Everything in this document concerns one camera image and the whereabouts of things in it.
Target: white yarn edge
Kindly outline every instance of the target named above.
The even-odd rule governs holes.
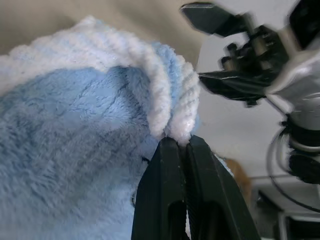
[[[95,52],[92,52],[92,46],[77,39],[79,34],[95,46]],[[72,47],[59,44],[60,41],[68,41]],[[41,52],[39,46],[45,46],[57,54],[48,57]],[[178,56],[178,61],[182,67],[182,94],[173,110],[169,137],[185,145],[189,142],[190,132],[195,126],[200,86],[192,65],[182,56]],[[0,56],[0,65],[1,69],[8,70],[0,72],[0,96],[17,85],[58,69],[92,67],[106,73],[116,66],[141,68],[150,79],[152,107],[147,114],[150,133],[158,139],[164,136],[172,105],[169,76],[151,44],[132,33],[109,28],[88,16],[68,30],[40,37],[30,46],[14,48],[9,55]]]

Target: blue fuzzy cloth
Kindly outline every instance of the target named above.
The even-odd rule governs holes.
[[[90,45],[81,35],[85,25],[70,32]],[[40,40],[31,47],[50,63],[73,44],[61,34],[56,39],[60,45]],[[171,48],[152,47],[170,80],[172,119],[184,69]],[[24,49],[12,51],[10,64],[0,58],[0,240],[129,240],[142,158],[151,159],[159,141],[148,121],[150,78],[138,67],[102,71],[87,59],[80,67],[28,73],[46,63]],[[26,77],[15,82],[18,71]]]

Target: black clamp jaw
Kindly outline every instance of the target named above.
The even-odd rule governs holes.
[[[255,106],[289,60],[278,34],[265,25],[255,28],[249,13],[234,15],[211,2],[185,4],[181,12],[195,29],[210,35],[225,38],[245,33],[244,46],[226,47],[228,56],[220,61],[223,71],[199,73],[199,77],[211,93]]]
[[[260,240],[233,176],[206,142],[158,144],[139,183],[131,240]]]

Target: beige wall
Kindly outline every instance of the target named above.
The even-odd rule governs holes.
[[[160,41],[196,65],[204,34],[179,13],[188,0],[0,0],[0,54],[69,28],[87,15]]]

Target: plush fabric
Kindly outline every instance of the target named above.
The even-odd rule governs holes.
[[[197,74],[89,17],[0,57],[0,240],[129,240],[163,136],[186,144]]]

